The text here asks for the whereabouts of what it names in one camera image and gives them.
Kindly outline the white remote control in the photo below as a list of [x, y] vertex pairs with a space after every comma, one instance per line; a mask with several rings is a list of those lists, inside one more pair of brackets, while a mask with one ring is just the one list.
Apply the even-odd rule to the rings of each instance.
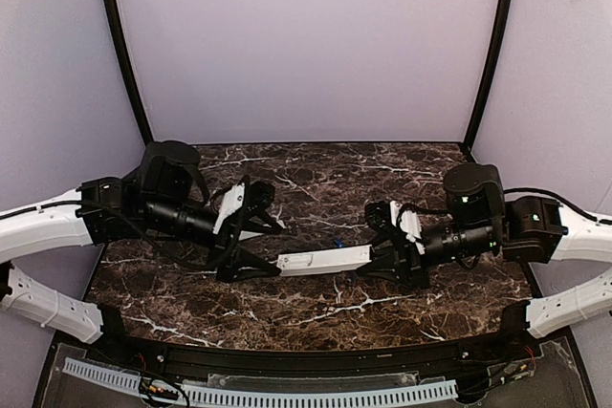
[[276, 265], [281, 277], [354, 271], [370, 262], [370, 245], [280, 254]]

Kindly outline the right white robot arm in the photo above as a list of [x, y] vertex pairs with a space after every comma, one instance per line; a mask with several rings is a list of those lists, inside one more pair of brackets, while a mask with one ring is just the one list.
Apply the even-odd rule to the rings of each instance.
[[484, 253], [509, 262], [611, 260], [611, 219], [584, 211], [548, 190], [519, 187], [506, 201], [498, 169], [463, 163], [444, 179], [446, 224], [423, 227], [415, 204], [370, 203], [365, 221], [376, 233], [360, 276], [425, 288], [432, 267], [456, 263], [471, 270]]

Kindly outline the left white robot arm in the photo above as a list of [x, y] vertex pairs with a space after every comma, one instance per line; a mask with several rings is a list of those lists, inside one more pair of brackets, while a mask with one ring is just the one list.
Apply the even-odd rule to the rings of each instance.
[[277, 266], [242, 249], [240, 241], [279, 234], [268, 213], [275, 189], [244, 176], [218, 192], [215, 208], [199, 170], [198, 150], [177, 140], [152, 141], [138, 167], [122, 178], [83, 183], [50, 200], [1, 216], [1, 309], [69, 334], [86, 344], [121, 339], [120, 312], [85, 303], [34, 281], [14, 260], [61, 247], [143, 240], [154, 248], [167, 241], [208, 249], [203, 264], [168, 252], [173, 263], [195, 271], [216, 271], [220, 280], [275, 277]]

